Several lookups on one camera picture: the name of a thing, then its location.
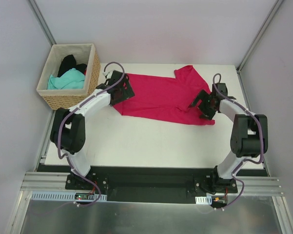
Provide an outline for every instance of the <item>wicker basket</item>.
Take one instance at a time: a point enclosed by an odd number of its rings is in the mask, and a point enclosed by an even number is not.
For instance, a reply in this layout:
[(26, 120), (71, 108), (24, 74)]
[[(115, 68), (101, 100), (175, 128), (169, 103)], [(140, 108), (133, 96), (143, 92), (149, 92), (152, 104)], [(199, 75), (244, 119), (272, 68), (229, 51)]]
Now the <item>wicker basket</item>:
[[(57, 76), (64, 57), (74, 55), (77, 64), (86, 63), (87, 72), (82, 89), (47, 90), (50, 75)], [(88, 97), (98, 85), (100, 62), (93, 44), (53, 45), (43, 68), (37, 92), (53, 110), (72, 107)]]

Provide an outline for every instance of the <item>white wall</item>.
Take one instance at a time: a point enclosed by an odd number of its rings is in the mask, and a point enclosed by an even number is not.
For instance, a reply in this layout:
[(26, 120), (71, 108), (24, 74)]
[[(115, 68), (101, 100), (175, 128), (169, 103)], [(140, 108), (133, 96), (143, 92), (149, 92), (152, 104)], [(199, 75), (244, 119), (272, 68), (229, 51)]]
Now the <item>white wall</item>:
[(283, 3), (241, 77), (252, 110), (268, 116), (266, 159), (293, 215), (293, 0)]
[(102, 62), (239, 65), (275, 0), (37, 0), (57, 43)]
[(50, 51), (25, 0), (0, 1), (0, 234), (37, 159), (51, 110), (36, 93)]

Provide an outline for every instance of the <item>metal frame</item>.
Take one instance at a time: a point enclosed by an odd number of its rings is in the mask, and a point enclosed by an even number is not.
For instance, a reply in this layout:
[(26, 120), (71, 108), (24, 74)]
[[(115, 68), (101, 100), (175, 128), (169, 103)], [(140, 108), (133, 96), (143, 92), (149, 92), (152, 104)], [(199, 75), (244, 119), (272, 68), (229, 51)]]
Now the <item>metal frame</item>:
[[(65, 184), (69, 173), (27, 172), (21, 191), (84, 192), (83, 190), (66, 190)], [(238, 176), (245, 183), (243, 196), (284, 196), (283, 187), (276, 177)]]
[[(237, 72), (237, 76), (238, 76), (239, 85), (240, 85), (240, 87), (242, 89), (243, 97), (245, 99), (246, 107), (251, 111), (252, 108), (250, 106), (249, 98), (248, 98), (245, 86), (243, 84), (243, 80), (242, 80), (242, 78), (240, 76), (240, 72), (238, 70), (236, 70), (236, 72)], [(269, 167), (267, 166), (265, 158), (263, 158), (263, 163), (262, 164), (263, 164), (263, 168), (267, 171), (267, 174), (270, 175)]]
[(243, 67), (245, 66), (245, 64), (246, 64), (246, 62), (247, 62), (247, 60), (249, 58), (249, 56), (252, 54), (254, 49), (258, 46), (258, 43), (260, 42), (262, 36), (264, 35), (265, 31), (269, 27), (270, 23), (274, 19), (274, 16), (277, 14), (279, 8), (281, 7), (281, 5), (283, 4), (284, 1), (285, 0), (276, 0), (274, 6), (272, 7), (272, 9), (269, 12), (268, 16), (264, 20), (261, 28), (259, 29), (257, 35), (255, 36), (254, 40), (252, 41), (250, 47), (248, 48), (244, 58), (242, 59), (242, 62), (237, 67), (237, 72), (238, 73), (240, 73), (240, 71), (243, 69)]
[[(25, 175), (20, 194), (15, 205), (12, 219), (6, 233), (19, 234), (24, 223), (25, 214), (33, 191), (68, 192), (65, 190), (68, 173), (39, 173), (28, 172)], [(293, 234), (293, 221), (288, 212), (284, 190), (276, 177), (249, 177), (239, 176), (245, 182), (243, 196), (271, 196), (275, 204), (275, 210), (281, 230), (285, 234)]]
[[(51, 45), (56, 44), (56, 41), (41, 11), (39, 10), (39, 7), (36, 1), (28, 0), (28, 2), (44, 34), (46, 35), (49, 43)], [(239, 65), (237, 69), (237, 74), (238, 74), (240, 85), (243, 91), (243, 95), (246, 101), (246, 105), (249, 109), (250, 109), (250, 104), (248, 102), (248, 97), (245, 92), (245, 89), (239, 74), (242, 68), (245, 66), (249, 56), (258, 45), (260, 39), (264, 35), (265, 31), (267, 30), (268, 26), (270, 25), (271, 21), (273, 20), (274, 16), (278, 12), (283, 2), (284, 0), (275, 1), (273, 8), (269, 12), (267, 18), (265, 19), (263, 25), (258, 31), (256, 37), (251, 43), (248, 51), (246, 52), (241, 64)], [(40, 165), (40, 163), (44, 163), (45, 161), (45, 156), (50, 144), (49, 135), (52, 128), (51, 123), (52, 123), (53, 117), (54, 117), (54, 113), (52, 113), (49, 119), (48, 128), (45, 134), (45, 138), (43, 140), (36, 170), (38, 169), (38, 166)], [(56, 173), (48, 173), (48, 172), (26, 173), (15, 208), (12, 212), (12, 218), (9, 222), (6, 233), (19, 234), (21, 232), (21, 228), (25, 219), (25, 214), (29, 205), (32, 191), (55, 191), (55, 192), (67, 191), (65, 190), (65, 183), (66, 183), (68, 175), (69, 173), (58, 173), (58, 172)], [(286, 234), (293, 234), (293, 220), (289, 214), (287, 202), (284, 197), (285, 191), (280, 185), (279, 179), (276, 177), (261, 177), (261, 176), (251, 176), (251, 177), (238, 176), (238, 178), (244, 180), (245, 182), (245, 192), (243, 193), (243, 196), (257, 195), (257, 196), (272, 196), (273, 197), (274, 206), (276, 209), (277, 217), (278, 217), (282, 232)]]
[(29, 6), (31, 7), (34, 15), (36, 16), (36, 19), (43, 31), (43, 33), (45, 34), (46, 38), (48, 39), (50, 45), (54, 45), (56, 44), (57, 42), (55, 41), (50, 29), (49, 29), (49, 26), (48, 24), (46, 23), (37, 3), (35, 0), (28, 0), (28, 3), (29, 3)]

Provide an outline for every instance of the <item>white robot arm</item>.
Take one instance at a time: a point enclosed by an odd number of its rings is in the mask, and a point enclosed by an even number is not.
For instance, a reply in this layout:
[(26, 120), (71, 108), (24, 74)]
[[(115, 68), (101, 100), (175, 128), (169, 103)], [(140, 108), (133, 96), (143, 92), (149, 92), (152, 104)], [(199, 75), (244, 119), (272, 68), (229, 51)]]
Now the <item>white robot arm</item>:
[[(223, 162), (212, 170), (208, 178), (200, 181), (199, 187), (211, 194), (226, 189), (236, 193), (237, 172), (247, 162), (260, 164), (263, 161), (263, 154), (268, 149), (268, 121), (265, 115), (256, 115), (237, 103), (234, 97), (228, 97), (225, 83), (215, 83), (215, 77), (218, 75), (221, 80), (221, 74), (215, 74), (212, 92), (208, 94), (202, 90), (190, 107), (196, 107), (201, 101), (198, 105), (202, 112), (201, 118), (212, 119), (218, 111), (233, 122), (231, 151)], [(254, 161), (253, 158), (258, 156), (259, 161)]]
[(84, 144), (85, 123), (101, 108), (115, 105), (134, 96), (127, 74), (111, 71), (104, 74), (106, 82), (82, 102), (69, 109), (56, 110), (50, 139), (58, 147), (59, 158), (67, 157), (71, 171), (86, 177), (91, 169)]
[[(114, 105), (134, 96), (128, 76), (123, 72), (111, 71), (106, 82), (81, 103), (69, 109), (56, 111), (51, 141), (59, 150), (59, 157), (67, 157), (72, 173), (91, 180), (91, 167), (84, 151), (85, 123), (101, 108)], [(205, 193), (237, 193), (236, 173), (250, 161), (259, 164), (268, 148), (267, 117), (256, 115), (228, 97), (225, 83), (214, 83), (212, 92), (202, 90), (190, 105), (202, 112), (201, 118), (212, 119), (215, 113), (225, 114), (234, 124), (230, 140), (231, 151), (216, 166), (210, 176), (199, 181), (199, 188)], [(260, 155), (259, 161), (253, 161)]]

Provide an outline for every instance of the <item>red shirt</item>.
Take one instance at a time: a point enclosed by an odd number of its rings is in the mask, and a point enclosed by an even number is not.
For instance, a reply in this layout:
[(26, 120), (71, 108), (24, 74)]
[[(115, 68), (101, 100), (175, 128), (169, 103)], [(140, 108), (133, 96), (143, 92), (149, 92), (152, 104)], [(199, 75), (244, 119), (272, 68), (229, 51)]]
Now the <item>red shirt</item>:
[(151, 118), (162, 121), (213, 125), (214, 120), (201, 119), (197, 107), (189, 108), (198, 93), (210, 93), (206, 81), (193, 66), (175, 70), (176, 78), (128, 74), (135, 96), (114, 105), (123, 116)]

